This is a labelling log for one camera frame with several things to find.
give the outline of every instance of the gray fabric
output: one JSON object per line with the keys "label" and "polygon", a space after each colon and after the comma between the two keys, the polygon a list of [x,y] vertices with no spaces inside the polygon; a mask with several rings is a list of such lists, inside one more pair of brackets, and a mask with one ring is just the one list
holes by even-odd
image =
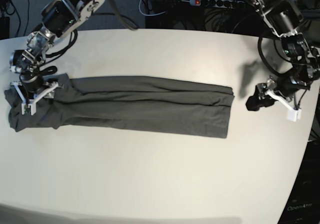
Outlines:
{"label": "gray fabric", "polygon": [[11,128],[78,125],[227,137],[234,99],[230,87],[146,76],[69,79],[63,74],[55,79],[63,88],[56,89],[54,99],[39,101],[34,116],[21,114],[13,87],[4,92]]}

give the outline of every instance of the floor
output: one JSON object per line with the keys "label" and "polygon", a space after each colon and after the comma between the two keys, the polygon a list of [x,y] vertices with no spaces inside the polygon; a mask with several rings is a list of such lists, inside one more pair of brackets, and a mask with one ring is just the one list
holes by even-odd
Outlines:
{"label": "floor", "polygon": [[[27,24],[28,2],[27,0],[12,0],[21,17],[21,28],[19,37],[23,36]],[[115,0],[123,15],[133,19],[140,28],[145,27],[145,18],[138,11],[139,0]],[[41,11],[51,0],[30,0],[29,24],[26,29],[28,35],[41,20]],[[106,1],[98,10],[99,12],[112,12]],[[19,26],[17,15],[10,17],[10,37],[14,37]],[[78,30],[98,30],[98,29],[121,29],[123,28],[114,16],[92,16]]]}

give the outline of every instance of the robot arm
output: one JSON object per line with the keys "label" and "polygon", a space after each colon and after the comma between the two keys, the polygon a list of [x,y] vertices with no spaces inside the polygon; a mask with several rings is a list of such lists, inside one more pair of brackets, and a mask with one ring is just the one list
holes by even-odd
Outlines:
{"label": "robot arm", "polygon": [[[277,79],[270,78],[266,83],[256,86],[255,93],[246,103],[249,111],[258,111],[261,107],[272,106],[280,101],[289,110],[288,118],[296,121],[301,114],[300,103],[291,106],[299,90],[309,90],[311,84],[320,78],[320,55],[316,48],[304,38],[300,25],[304,19],[298,7],[290,0],[246,0],[254,6],[263,18],[269,30],[263,33],[258,42],[258,51],[264,65]],[[272,32],[281,40],[284,53],[289,58],[292,68],[285,73],[278,73],[268,63],[262,52],[264,36]]]}
{"label": "robot arm", "polygon": [[58,86],[56,83],[45,83],[43,76],[57,72],[55,66],[41,70],[46,65],[47,51],[54,46],[57,39],[74,33],[77,28],[101,7],[105,0],[54,0],[42,11],[42,24],[27,38],[25,50],[16,50],[10,60],[10,70],[19,74],[17,89],[22,99],[22,112],[36,112],[36,103],[40,98],[50,96]]}

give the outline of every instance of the gray pants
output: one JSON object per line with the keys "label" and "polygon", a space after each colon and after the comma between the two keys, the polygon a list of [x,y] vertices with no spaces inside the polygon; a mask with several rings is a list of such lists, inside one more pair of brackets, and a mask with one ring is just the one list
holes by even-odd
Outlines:
{"label": "gray pants", "polygon": [[54,77],[54,99],[37,103],[36,114],[21,114],[12,87],[10,127],[54,129],[66,125],[226,138],[234,99],[230,87],[147,76]]}

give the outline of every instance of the white table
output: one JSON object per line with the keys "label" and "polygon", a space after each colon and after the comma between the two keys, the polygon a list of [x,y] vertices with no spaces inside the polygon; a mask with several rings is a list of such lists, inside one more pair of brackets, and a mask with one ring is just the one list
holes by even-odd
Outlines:
{"label": "white table", "polygon": [[56,62],[71,78],[142,75],[230,86],[227,139],[81,126],[15,133],[2,91],[18,78],[9,58],[25,38],[0,41],[0,203],[109,220],[94,223],[276,224],[304,155],[319,82],[298,122],[286,120],[278,102],[247,111],[255,85],[269,75],[259,63],[244,72],[260,61],[257,41],[202,31],[82,31]]}

